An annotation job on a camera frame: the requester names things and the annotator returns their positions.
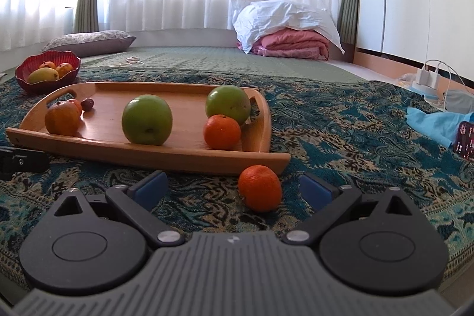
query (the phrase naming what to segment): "mango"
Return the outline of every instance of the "mango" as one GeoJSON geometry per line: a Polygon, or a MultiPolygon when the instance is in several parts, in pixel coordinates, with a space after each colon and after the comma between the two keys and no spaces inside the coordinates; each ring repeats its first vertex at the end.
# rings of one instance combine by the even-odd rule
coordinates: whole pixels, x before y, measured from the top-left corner
{"type": "Polygon", "coordinates": [[[39,68],[29,75],[27,82],[38,83],[41,81],[57,81],[58,79],[59,73],[53,68],[39,68]]]}

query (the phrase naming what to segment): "paisley blanket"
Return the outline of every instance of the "paisley blanket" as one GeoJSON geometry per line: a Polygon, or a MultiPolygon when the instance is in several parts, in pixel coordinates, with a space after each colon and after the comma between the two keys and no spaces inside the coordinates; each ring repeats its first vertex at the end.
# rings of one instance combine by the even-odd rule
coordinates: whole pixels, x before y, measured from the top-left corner
{"type": "MultiPolygon", "coordinates": [[[[353,183],[367,193],[399,186],[436,227],[449,246],[445,277],[474,252],[474,166],[413,131],[407,106],[431,112],[420,96],[382,82],[336,84],[301,78],[213,74],[199,70],[87,68],[78,82],[164,81],[254,86],[272,113],[272,151],[287,151],[291,163],[281,176],[283,203],[256,215],[246,210],[236,178],[169,174],[169,194],[153,210],[182,232],[287,231],[311,211],[298,194],[298,179],[313,171],[334,185],[353,183]]],[[[5,128],[20,123],[41,97],[24,93],[15,80],[0,86],[0,141],[5,128]]],[[[0,181],[0,272],[25,287],[18,250],[32,227],[65,189],[100,193],[133,184],[149,170],[52,157],[44,174],[18,173],[0,181]]]]}

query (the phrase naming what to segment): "red bowl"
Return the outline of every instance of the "red bowl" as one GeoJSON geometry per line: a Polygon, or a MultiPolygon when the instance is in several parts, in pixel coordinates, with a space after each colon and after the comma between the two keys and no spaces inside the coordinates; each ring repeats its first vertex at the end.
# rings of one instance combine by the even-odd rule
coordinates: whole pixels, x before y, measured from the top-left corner
{"type": "Polygon", "coordinates": [[[34,55],[26,58],[20,66],[15,70],[15,76],[20,87],[31,94],[46,94],[61,87],[68,86],[74,82],[79,68],[81,67],[81,59],[77,58],[72,52],[57,52],[55,50],[49,50],[40,55],[34,55]],[[71,70],[62,78],[57,81],[41,81],[37,83],[28,83],[29,75],[39,68],[43,62],[51,61],[56,66],[61,63],[70,63],[74,70],[71,70]]]}

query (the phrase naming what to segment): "blue cloth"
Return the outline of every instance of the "blue cloth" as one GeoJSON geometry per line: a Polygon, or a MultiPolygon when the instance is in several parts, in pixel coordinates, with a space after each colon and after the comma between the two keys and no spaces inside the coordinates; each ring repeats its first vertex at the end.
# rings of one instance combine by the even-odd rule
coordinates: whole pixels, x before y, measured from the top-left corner
{"type": "Polygon", "coordinates": [[[445,148],[449,148],[456,140],[459,124],[463,121],[474,122],[474,113],[439,112],[426,114],[419,109],[407,108],[406,119],[407,124],[412,129],[430,137],[445,148]]]}

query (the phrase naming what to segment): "tangerine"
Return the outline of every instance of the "tangerine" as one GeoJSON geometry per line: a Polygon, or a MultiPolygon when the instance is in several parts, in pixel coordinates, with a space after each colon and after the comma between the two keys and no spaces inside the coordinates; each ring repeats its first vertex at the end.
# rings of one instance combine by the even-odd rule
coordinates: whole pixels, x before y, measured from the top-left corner
{"type": "Polygon", "coordinates": [[[51,62],[48,60],[46,62],[43,62],[41,65],[39,65],[38,68],[52,68],[56,70],[56,65],[54,64],[54,62],[51,62]]]}
{"type": "Polygon", "coordinates": [[[254,212],[270,212],[281,203],[280,180],[266,166],[248,167],[240,174],[237,185],[244,204],[254,212]]]}
{"type": "Polygon", "coordinates": [[[51,134],[75,135],[80,123],[77,108],[69,101],[57,101],[44,116],[44,125],[51,134]]]}
{"type": "Polygon", "coordinates": [[[82,114],[82,105],[77,99],[68,99],[67,102],[72,102],[76,106],[79,115],[82,114]]]}
{"type": "Polygon", "coordinates": [[[235,119],[217,114],[207,120],[203,135],[211,149],[229,150],[239,142],[241,131],[235,119]]]}
{"type": "Polygon", "coordinates": [[[73,70],[74,70],[74,67],[70,63],[67,63],[67,62],[61,63],[60,65],[56,66],[56,71],[58,72],[60,78],[62,78],[67,73],[73,70]]]}

